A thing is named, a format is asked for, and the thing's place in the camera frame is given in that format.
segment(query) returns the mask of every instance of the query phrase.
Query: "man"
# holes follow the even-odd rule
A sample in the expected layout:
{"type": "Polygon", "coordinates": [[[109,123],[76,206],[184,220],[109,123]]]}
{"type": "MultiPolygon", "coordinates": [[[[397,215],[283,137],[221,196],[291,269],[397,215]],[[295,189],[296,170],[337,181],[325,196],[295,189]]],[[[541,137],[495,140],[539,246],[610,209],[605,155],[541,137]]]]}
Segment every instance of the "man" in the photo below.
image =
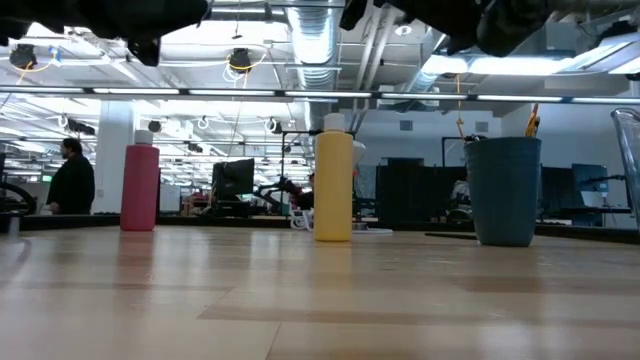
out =
{"type": "Polygon", "coordinates": [[[300,191],[300,193],[294,195],[293,200],[294,203],[301,209],[301,210],[311,210],[313,208],[313,189],[315,187],[315,179],[316,179],[316,174],[313,173],[309,176],[309,183],[311,184],[311,191],[309,191],[308,193],[302,193],[302,191],[300,191]]]}
{"type": "Polygon", "coordinates": [[[51,179],[47,204],[54,214],[88,215],[95,195],[93,167],[77,139],[64,139],[60,152],[67,161],[51,179]]]}

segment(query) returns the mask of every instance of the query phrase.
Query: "column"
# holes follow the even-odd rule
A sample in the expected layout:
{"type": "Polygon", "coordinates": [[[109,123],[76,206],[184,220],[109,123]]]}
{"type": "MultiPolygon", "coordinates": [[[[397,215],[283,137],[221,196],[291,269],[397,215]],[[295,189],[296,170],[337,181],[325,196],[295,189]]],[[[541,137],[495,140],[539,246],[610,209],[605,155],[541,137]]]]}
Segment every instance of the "column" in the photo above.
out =
{"type": "Polygon", "coordinates": [[[133,144],[138,116],[132,101],[102,101],[96,150],[93,213],[120,213],[124,160],[133,144]]]}

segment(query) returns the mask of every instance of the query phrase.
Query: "bottle cap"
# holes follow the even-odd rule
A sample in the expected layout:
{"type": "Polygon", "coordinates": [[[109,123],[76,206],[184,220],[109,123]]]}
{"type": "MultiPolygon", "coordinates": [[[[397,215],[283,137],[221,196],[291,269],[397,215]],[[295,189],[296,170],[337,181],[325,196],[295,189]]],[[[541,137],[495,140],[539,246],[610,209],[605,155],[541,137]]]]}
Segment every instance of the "bottle cap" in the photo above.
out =
{"type": "Polygon", "coordinates": [[[136,130],[134,142],[140,145],[153,145],[153,133],[149,130],[136,130]]]}
{"type": "Polygon", "coordinates": [[[329,114],[324,117],[324,130],[344,131],[344,115],[329,114]]]}

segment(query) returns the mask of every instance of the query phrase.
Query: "gray cup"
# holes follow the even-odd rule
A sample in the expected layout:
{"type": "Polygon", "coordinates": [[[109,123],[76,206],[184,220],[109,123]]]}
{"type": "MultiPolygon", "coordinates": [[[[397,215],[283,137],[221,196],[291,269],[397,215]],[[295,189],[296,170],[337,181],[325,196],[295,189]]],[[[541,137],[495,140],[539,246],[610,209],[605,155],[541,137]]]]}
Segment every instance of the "gray cup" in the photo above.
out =
{"type": "Polygon", "coordinates": [[[465,145],[473,222],[481,244],[531,244],[538,209],[541,145],[539,139],[530,137],[465,145]]]}

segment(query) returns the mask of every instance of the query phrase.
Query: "glass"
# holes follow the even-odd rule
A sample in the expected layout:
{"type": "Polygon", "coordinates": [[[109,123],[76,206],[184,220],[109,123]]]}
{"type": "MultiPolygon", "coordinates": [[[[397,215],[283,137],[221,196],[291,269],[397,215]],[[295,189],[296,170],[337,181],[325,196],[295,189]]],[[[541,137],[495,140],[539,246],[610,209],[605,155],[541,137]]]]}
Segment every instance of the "glass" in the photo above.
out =
{"type": "Polygon", "coordinates": [[[640,113],[633,109],[617,109],[611,113],[611,117],[618,135],[636,223],[640,229],[640,113]]]}

